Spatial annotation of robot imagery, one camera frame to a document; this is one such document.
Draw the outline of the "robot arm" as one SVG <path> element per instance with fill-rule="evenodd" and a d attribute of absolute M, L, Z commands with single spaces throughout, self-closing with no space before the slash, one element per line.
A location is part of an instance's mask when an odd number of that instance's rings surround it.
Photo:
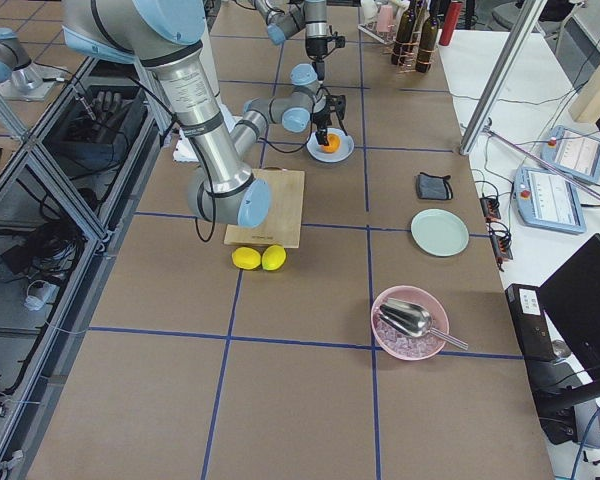
<path fill-rule="evenodd" d="M 225 124 L 201 59 L 207 26 L 202 2 L 67 1 L 63 22 L 70 48 L 110 62 L 139 62 L 156 77 L 200 162 L 188 188 L 190 209 L 207 221 L 248 228 L 265 220 L 272 194 L 243 162 L 245 153 L 271 124 L 294 133 L 315 125 L 324 145 L 331 116 L 342 116 L 346 105 L 344 96 L 322 85 L 325 57 L 345 43 L 328 27 L 326 2 L 297 1 L 287 12 L 266 1 L 253 5 L 274 43 L 303 31 L 311 61 L 292 70 L 289 96 L 248 102 L 234 128 Z"/>
<path fill-rule="evenodd" d="M 305 34 L 305 53 L 318 81 L 325 79 L 325 59 L 336 49 L 343 48 L 346 39 L 333 30 L 327 21 L 326 1 L 290 1 L 289 8 L 283 10 L 273 1 L 250 1 L 266 24 L 269 39 L 274 45 L 281 45 L 297 33 Z"/>

